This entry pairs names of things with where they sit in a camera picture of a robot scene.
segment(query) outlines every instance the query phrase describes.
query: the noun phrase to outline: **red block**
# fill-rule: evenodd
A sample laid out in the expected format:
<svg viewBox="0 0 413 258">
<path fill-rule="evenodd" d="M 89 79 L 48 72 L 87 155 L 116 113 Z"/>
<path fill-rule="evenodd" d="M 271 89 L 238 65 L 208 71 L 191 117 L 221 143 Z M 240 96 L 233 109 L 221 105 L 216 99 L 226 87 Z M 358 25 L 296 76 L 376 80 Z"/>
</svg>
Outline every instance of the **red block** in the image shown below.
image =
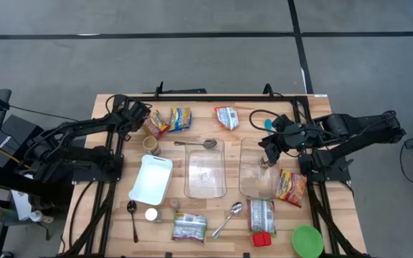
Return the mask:
<svg viewBox="0 0 413 258">
<path fill-rule="evenodd" d="M 252 245 L 255 247 L 266 247 L 272 244 L 269 232 L 254 233 L 252 235 Z"/>
</svg>

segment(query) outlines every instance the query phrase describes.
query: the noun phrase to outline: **concrete floor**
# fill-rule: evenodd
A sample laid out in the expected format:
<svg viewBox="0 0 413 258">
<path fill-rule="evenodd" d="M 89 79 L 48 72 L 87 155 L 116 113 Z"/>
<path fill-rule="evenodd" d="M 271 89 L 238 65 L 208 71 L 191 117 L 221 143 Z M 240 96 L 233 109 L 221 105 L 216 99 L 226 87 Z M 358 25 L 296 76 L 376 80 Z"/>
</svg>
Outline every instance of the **concrete floor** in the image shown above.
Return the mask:
<svg viewBox="0 0 413 258">
<path fill-rule="evenodd" d="M 413 31 L 413 1 L 297 0 L 303 32 Z M 284 0 L 0 0 L 0 34 L 291 31 Z M 315 93 L 334 112 L 396 110 L 413 137 L 413 37 L 305 38 Z M 303 93 L 293 38 L 0 40 L 0 88 L 25 108 L 90 117 L 98 93 L 205 87 L 208 92 Z M 60 122 L 14 111 L 43 127 Z M 399 169 L 401 145 L 351 155 L 355 202 L 368 252 L 413 257 L 413 185 Z M 413 178 L 413 152 L 403 157 Z M 44 240 L 38 226 L 10 228 L 5 250 L 54 255 L 63 221 Z"/>
</svg>

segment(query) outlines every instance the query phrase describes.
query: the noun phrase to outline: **wooden table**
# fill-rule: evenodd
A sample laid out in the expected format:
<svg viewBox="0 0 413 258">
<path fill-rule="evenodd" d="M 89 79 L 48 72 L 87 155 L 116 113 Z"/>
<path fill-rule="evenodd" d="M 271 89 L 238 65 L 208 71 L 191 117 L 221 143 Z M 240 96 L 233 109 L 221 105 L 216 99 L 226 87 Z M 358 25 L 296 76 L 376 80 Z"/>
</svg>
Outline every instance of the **wooden table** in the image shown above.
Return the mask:
<svg viewBox="0 0 413 258">
<path fill-rule="evenodd" d="M 100 118 L 106 114 L 105 101 L 110 95 L 98 95 L 95 101 L 92 116 Z M 329 100 L 326 96 L 308 96 L 310 111 L 313 118 L 331 113 Z M 247 212 L 235 216 L 225 229 L 220 238 L 213 239 L 212 233 L 229 215 L 230 206 L 236 201 L 242 201 L 246 205 L 246 198 L 239 192 L 239 155 L 240 141 L 245 137 L 262 138 L 266 132 L 254 129 L 249 121 L 249 114 L 255 109 L 266 109 L 279 114 L 286 114 L 291 120 L 293 109 L 288 102 L 149 102 L 153 105 L 152 110 L 158 110 L 163 118 L 168 121 L 171 107 L 189 107 L 192 110 L 192 126 L 189 130 L 177 133 L 167 133 L 159 141 L 162 149 L 161 157 L 169 158 L 174 162 L 174 172 L 171 179 L 166 199 L 159 207 L 162 213 L 162 223 L 153 224 L 147 222 L 144 213 L 150 206 L 138 203 L 136 212 L 136 228 L 139 243 L 133 243 L 133 228 L 130 214 L 126 206 L 129 201 L 128 192 L 132 189 L 136 176 L 141 166 L 141 157 L 145 155 L 141 142 L 146 134 L 139 130 L 132 134 L 129 142 L 123 145 L 125 165 L 121 181 L 117 184 L 113 204 L 113 215 L 110 224 L 107 257 L 120 257 L 121 255 L 142 257 L 163 257 L 166 252 L 172 252 L 174 257 L 242 257 L 243 253 L 249 252 L 251 257 L 296 257 L 291 244 L 293 230 L 303 224 L 312 224 L 310 205 L 307 193 L 303 198 L 302 208 L 299 209 L 291 204 L 275 200 L 275 226 L 277 237 L 272 239 L 270 247 L 255 248 L 251 246 L 250 233 L 247 225 Z M 234 105 L 238 109 L 240 124 L 236 130 L 229 131 L 221 127 L 213 111 L 214 106 Z M 265 119 L 274 118 L 271 115 L 257 113 L 253 121 L 257 125 L 264 125 Z M 225 147 L 225 168 L 227 175 L 227 194 L 220 199 L 190 199 L 184 195 L 184 147 L 174 146 L 175 140 L 197 141 L 205 138 L 221 138 Z M 92 148 L 104 145 L 106 133 L 89 135 L 86 147 Z M 298 161 L 286 155 L 281 155 L 280 165 L 282 168 L 299 173 Z M 84 189 L 86 183 L 77 184 L 73 193 L 70 212 L 68 214 L 64 240 L 68 243 L 69 225 L 72 210 L 78 196 Z M 84 195 L 75 216 L 73 226 L 73 239 L 79 237 L 90 220 L 93 201 L 95 198 L 96 183 L 94 183 Z M 339 229 L 345 237 L 360 252 L 365 252 L 364 240 L 356 214 L 355 203 L 351 192 L 338 182 L 328 182 L 328 196 L 331 203 L 332 215 Z M 192 241 L 175 242 L 171 240 L 173 230 L 173 211 L 170 209 L 169 201 L 177 198 L 181 202 L 180 211 L 192 214 L 202 214 L 207 217 L 208 228 L 204 244 Z M 326 225 L 322 222 L 323 238 L 327 252 L 329 238 Z M 95 232 L 94 252 L 98 251 L 101 235 L 101 224 Z"/>
</svg>

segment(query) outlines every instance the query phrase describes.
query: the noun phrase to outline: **transparent plastic bin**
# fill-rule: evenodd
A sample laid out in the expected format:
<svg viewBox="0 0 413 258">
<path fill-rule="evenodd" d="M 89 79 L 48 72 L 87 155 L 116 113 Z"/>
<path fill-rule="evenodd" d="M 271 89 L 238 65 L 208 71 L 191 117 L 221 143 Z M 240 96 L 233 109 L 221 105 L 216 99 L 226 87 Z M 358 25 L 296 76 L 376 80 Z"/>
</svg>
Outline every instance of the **transparent plastic bin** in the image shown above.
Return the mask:
<svg viewBox="0 0 413 258">
<path fill-rule="evenodd" d="M 226 195 L 224 141 L 215 140 L 216 146 L 210 149 L 202 145 L 186 145 L 184 194 L 190 198 L 213 199 Z"/>
<path fill-rule="evenodd" d="M 261 168 L 259 160 L 265 155 L 258 143 L 260 138 L 244 138 L 240 148 L 239 191 L 254 199 L 273 199 L 280 180 L 280 164 Z"/>
</svg>

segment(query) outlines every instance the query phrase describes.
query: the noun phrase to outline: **metal spoon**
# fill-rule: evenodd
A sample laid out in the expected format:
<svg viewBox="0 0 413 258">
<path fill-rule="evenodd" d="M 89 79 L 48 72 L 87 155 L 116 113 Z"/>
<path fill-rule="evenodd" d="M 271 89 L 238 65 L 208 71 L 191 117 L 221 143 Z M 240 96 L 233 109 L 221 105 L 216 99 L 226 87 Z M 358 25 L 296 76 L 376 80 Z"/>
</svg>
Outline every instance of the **metal spoon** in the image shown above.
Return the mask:
<svg viewBox="0 0 413 258">
<path fill-rule="evenodd" d="M 204 148 L 213 148 L 216 144 L 218 144 L 218 142 L 216 142 L 215 139 L 206 140 L 203 143 L 174 142 L 174 145 L 202 145 Z"/>
<path fill-rule="evenodd" d="M 136 234 L 136 229 L 135 229 L 135 220 L 133 219 L 133 214 L 136 211 L 136 202 L 134 200 L 131 200 L 127 204 L 127 211 L 132 214 L 132 223 L 133 223 L 133 241 L 135 243 L 138 243 L 138 235 Z"/>
<path fill-rule="evenodd" d="M 232 208 L 230 209 L 230 215 L 227 217 L 226 221 L 218 228 L 216 231 L 213 233 L 213 238 L 216 239 L 219 237 L 219 234 L 221 234 L 221 230 L 226 226 L 226 223 L 232 218 L 233 215 L 238 215 L 243 209 L 243 204 L 241 201 L 236 202 L 234 205 L 232 205 Z"/>
</svg>

